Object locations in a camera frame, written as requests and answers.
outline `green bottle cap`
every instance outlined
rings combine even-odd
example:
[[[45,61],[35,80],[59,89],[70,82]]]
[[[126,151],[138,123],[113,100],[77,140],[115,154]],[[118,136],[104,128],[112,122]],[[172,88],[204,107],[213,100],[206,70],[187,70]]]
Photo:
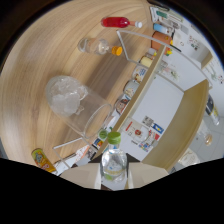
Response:
[[[117,145],[121,142],[121,134],[119,132],[110,132],[107,138],[109,144]]]

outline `red object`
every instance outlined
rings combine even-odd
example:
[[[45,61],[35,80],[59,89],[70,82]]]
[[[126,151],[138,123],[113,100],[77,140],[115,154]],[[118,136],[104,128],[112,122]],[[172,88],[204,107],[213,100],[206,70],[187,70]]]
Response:
[[[101,24],[104,27],[119,27],[119,28],[125,28],[128,25],[133,25],[133,23],[130,22],[125,17],[104,17],[101,20]]]
[[[142,132],[141,132],[140,130],[136,130],[136,131],[135,131],[135,134],[136,134],[136,135],[140,135],[141,133],[142,133]]]
[[[132,124],[132,122],[131,122],[131,123],[128,125],[128,127],[126,128],[126,131],[130,128],[131,124]]]

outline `wooden table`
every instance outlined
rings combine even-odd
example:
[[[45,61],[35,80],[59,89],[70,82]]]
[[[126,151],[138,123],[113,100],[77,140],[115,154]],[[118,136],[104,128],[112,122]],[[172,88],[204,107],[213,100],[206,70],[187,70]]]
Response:
[[[141,29],[126,29],[149,36],[154,32],[146,0],[75,0],[46,13],[16,42],[0,77],[0,137],[10,160],[35,165],[31,152],[42,148],[55,163],[58,157],[52,147],[80,137],[49,108],[44,91],[50,78],[75,77],[112,105],[122,94],[135,64],[124,55],[90,55],[77,48],[83,37],[120,44],[116,28],[101,26],[105,16],[141,21]],[[133,57],[151,46],[149,41],[139,43],[137,39],[127,38]],[[67,145],[60,156],[69,156],[83,146],[82,142]]]

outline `clear bottle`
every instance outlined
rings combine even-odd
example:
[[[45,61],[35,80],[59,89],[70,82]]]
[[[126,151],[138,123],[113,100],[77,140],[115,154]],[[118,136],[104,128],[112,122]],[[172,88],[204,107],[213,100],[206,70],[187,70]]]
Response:
[[[205,111],[211,117],[214,125],[219,125],[220,117],[210,94],[208,94],[208,101]]]
[[[197,134],[204,140],[205,145],[211,145],[212,133],[203,120],[201,121]]]
[[[98,38],[83,38],[79,41],[78,48],[82,52],[98,55],[111,53],[119,56],[122,53],[122,47],[111,46],[107,40]]]
[[[125,178],[127,167],[126,153],[120,149],[121,134],[108,134],[109,148],[103,153],[101,160],[101,175],[109,181],[119,183]]]
[[[138,21],[129,21],[126,17],[104,17],[101,20],[101,25],[104,27],[125,28],[127,26],[142,27],[142,23]]]

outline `orange bottle cap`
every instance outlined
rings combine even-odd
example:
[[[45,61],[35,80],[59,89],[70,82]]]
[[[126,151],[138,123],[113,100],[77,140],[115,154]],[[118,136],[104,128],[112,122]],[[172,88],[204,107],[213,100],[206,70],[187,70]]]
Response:
[[[122,47],[114,46],[112,48],[112,54],[117,56],[121,55],[122,51],[123,51]]]

